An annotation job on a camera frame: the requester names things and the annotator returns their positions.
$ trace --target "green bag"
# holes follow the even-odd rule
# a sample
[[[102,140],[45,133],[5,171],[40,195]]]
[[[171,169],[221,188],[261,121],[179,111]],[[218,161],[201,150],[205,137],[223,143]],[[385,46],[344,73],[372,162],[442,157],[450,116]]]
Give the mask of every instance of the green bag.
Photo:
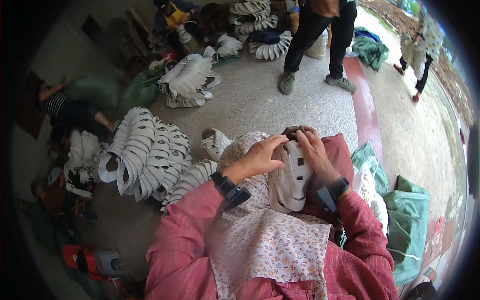
[[[63,88],[71,100],[88,100],[101,111],[117,108],[122,87],[115,73],[89,73],[73,79]]]
[[[388,211],[387,249],[395,261],[393,279],[396,286],[414,280],[420,272],[427,239],[430,195],[405,178],[398,177],[398,190],[384,196]]]
[[[148,107],[160,94],[158,80],[165,74],[163,69],[138,74],[129,84],[120,99],[118,110],[122,116],[134,107]]]
[[[375,71],[379,71],[382,63],[388,58],[390,49],[385,44],[378,43],[372,38],[358,36],[355,38],[353,51],[360,55],[360,58]]]
[[[370,157],[375,157],[375,153],[372,150],[372,144],[370,142],[366,143],[362,147],[359,147],[352,155],[352,164],[355,169],[360,169],[365,162],[367,162]],[[375,174],[373,179],[375,180],[375,190],[381,196],[388,193],[388,181],[387,175],[385,173],[384,167],[382,164],[378,164],[378,168],[373,169],[370,167],[370,172]]]

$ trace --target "right hand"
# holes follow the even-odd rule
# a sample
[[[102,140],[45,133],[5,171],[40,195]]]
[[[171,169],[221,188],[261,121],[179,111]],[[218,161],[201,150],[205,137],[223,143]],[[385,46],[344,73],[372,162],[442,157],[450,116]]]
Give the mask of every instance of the right hand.
[[[337,170],[335,170],[330,163],[330,160],[328,160],[324,143],[318,136],[317,131],[308,126],[300,127],[305,130],[305,133],[297,130],[296,136],[302,146],[305,159],[315,171],[321,184],[329,186],[342,176]]]
[[[177,29],[177,27],[178,27],[178,25],[168,25],[168,26],[167,26],[167,30],[168,30],[168,31],[172,31],[172,30]]]
[[[182,24],[187,23],[187,22],[190,20],[191,16],[192,16],[192,13],[191,13],[191,12],[185,13],[185,14],[182,16],[182,18],[180,19],[180,23],[182,23]]]

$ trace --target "striped shirt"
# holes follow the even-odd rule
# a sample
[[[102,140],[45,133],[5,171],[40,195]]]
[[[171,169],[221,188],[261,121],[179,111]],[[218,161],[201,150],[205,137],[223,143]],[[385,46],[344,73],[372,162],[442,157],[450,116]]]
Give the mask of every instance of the striped shirt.
[[[67,95],[62,92],[56,92],[50,99],[48,99],[44,108],[48,115],[56,118],[59,114],[59,111],[63,107],[63,103],[67,100]]]

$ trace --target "floral cloth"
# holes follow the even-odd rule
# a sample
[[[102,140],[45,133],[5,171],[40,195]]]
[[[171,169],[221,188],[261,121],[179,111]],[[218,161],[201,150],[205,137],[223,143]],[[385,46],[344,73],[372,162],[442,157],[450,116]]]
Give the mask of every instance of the floral cloth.
[[[427,12],[420,11],[419,23],[420,29],[418,30],[418,34],[422,37],[419,44],[433,60],[437,60],[440,55],[440,48],[444,42],[443,31],[438,22]]]
[[[219,161],[219,170],[242,158],[251,146],[268,137],[251,132],[230,145]],[[218,299],[235,299],[237,291],[252,278],[277,282],[312,281],[316,299],[326,299],[323,273],[328,237],[332,226],[301,214],[273,211],[268,200],[268,174],[244,180],[252,197],[225,212],[226,231],[222,246],[210,254]]]

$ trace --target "pink sleeve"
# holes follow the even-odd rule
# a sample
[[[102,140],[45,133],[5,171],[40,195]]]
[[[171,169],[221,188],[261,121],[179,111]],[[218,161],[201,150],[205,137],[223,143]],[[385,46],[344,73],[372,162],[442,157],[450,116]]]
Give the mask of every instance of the pink sleeve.
[[[206,182],[167,208],[146,259],[150,264],[146,299],[216,298],[204,235],[223,197]]]
[[[347,235],[343,249],[360,258],[376,280],[384,283],[387,293],[396,295],[392,274],[394,260],[386,248],[388,240],[382,232],[383,225],[356,192],[344,198],[338,210]]]

